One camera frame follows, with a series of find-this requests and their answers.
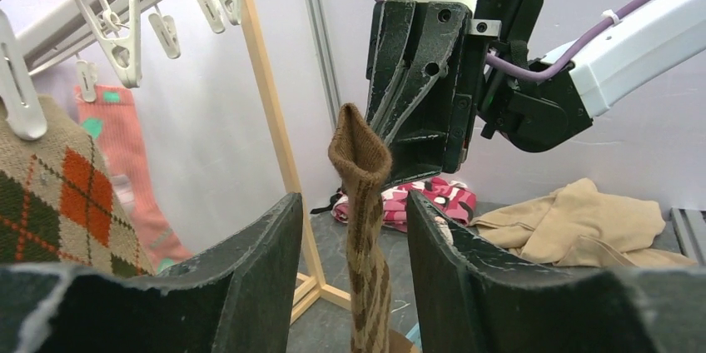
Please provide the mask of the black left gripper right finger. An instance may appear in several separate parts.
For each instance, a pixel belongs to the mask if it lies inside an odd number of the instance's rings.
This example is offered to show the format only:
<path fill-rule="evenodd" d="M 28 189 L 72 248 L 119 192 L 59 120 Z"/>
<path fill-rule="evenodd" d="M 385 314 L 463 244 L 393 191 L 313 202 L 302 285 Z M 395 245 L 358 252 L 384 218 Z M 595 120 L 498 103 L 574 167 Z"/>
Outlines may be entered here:
<path fill-rule="evenodd" d="M 425 352 L 702 352 L 699 266 L 576 268 L 519 258 L 413 191 L 408 245 Z"/>

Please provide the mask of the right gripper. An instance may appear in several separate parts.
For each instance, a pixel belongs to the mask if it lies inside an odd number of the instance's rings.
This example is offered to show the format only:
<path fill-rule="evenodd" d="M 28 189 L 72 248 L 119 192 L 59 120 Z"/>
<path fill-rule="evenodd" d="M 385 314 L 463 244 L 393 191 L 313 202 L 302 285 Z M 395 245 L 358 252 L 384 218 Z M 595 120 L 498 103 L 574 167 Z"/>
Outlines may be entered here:
<path fill-rule="evenodd" d="M 527 41 L 544 0 L 385 0 L 373 11 L 366 120 L 390 149 L 387 184 L 457 172 L 485 88 L 485 54 Z"/>

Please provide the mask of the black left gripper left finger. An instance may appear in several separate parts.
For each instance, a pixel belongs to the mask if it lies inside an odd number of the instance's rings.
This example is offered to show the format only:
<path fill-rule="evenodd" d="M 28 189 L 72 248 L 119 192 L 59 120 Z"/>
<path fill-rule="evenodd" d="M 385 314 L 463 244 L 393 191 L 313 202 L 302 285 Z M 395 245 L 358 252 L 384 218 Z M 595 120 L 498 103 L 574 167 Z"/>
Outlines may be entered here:
<path fill-rule="evenodd" d="M 283 352 L 302 198 L 156 276 L 117 278 L 62 263 L 1 269 L 4 352 Z"/>

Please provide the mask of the brown striped sock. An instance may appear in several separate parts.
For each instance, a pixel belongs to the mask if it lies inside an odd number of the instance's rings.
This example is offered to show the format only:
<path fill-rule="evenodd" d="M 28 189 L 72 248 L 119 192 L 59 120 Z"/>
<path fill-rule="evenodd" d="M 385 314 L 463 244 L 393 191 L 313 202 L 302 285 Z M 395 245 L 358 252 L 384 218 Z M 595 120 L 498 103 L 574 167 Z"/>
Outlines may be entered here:
<path fill-rule="evenodd" d="M 351 285 L 351 351 L 417 352 L 419 348 L 390 328 L 390 268 L 378 244 L 383 222 L 381 188 L 392 159 L 358 108 L 340 109 L 328 157 L 349 201 L 346 260 Z"/>

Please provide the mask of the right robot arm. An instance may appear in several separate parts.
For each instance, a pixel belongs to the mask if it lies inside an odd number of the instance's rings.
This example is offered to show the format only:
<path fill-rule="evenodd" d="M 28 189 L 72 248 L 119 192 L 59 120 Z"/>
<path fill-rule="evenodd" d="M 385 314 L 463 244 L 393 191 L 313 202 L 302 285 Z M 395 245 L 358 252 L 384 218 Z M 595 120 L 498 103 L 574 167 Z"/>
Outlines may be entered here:
<path fill-rule="evenodd" d="M 366 118 L 390 148 L 386 186 L 457 172 L 476 118 L 545 152 L 705 48 L 705 0 L 633 0 L 532 60 L 544 0 L 375 0 Z"/>

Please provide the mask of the white plastic clip hanger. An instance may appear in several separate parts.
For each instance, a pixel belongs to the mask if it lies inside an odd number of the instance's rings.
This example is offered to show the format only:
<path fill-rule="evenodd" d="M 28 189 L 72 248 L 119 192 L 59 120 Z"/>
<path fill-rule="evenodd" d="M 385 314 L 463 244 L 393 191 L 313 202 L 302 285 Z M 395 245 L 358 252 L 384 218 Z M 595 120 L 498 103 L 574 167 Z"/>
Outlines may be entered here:
<path fill-rule="evenodd" d="M 1 98 L 14 134 L 26 141 L 47 132 L 47 118 L 32 76 L 97 43 L 122 85 L 138 87 L 141 70 L 141 15 L 149 12 L 168 57 L 180 55 L 174 22 L 162 16 L 162 0 L 67 0 L 22 32 L 1 18 Z M 241 0 L 197 0 L 211 29 L 241 22 Z"/>

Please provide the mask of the beige cloth on floor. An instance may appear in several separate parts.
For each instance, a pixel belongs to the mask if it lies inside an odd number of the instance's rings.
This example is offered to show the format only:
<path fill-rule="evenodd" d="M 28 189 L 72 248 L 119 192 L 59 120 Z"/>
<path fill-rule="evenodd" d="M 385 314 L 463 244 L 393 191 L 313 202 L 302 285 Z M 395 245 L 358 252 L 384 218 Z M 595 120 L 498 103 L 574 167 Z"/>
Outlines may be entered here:
<path fill-rule="evenodd" d="M 529 201 L 490 211 L 471 223 L 487 241 L 554 266 L 694 266 L 655 249 L 666 222 L 656 201 L 598 191 L 588 178 Z"/>

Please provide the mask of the pink patterned sock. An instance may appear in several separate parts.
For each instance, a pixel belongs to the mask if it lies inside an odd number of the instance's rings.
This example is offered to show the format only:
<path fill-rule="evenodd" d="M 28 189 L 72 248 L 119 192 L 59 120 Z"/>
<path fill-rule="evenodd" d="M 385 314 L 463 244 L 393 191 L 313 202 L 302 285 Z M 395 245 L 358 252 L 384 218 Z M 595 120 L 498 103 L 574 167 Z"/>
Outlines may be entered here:
<path fill-rule="evenodd" d="M 147 151 L 131 91 L 95 86 L 96 99 L 76 95 L 78 120 L 97 141 L 117 197 L 157 271 L 192 257 L 163 216 L 152 190 Z"/>

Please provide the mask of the wooden rack frame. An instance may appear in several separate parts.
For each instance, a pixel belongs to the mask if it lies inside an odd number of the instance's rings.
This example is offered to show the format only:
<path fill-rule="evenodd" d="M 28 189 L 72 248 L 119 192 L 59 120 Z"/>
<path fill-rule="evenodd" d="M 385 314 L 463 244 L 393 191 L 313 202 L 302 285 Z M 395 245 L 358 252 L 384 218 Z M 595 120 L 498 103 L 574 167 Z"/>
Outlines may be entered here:
<path fill-rule="evenodd" d="M 261 30 L 255 0 L 241 0 L 241 27 L 246 42 L 251 66 L 256 79 L 261 104 L 266 116 L 271 141 L 276 153 L 281 178 L 287 192 L 301 193 L 301 182 L 296 168 L 296 161 L 291 148 L 286 122 L 281 111 L 279 94 L 273 77 L 270 58 Z M 291 322 L 296 322 L 314 303 L 326 300 L 342 309 L 351 308 L 351 297 L 346 291 L 329 284 L 322 267 L 316 245 L 310 215 L 306 205 L 302 206 L 303 215 L 301 253 L 309 273 L 297 274 L 299 284 L 294 291 Z"/>

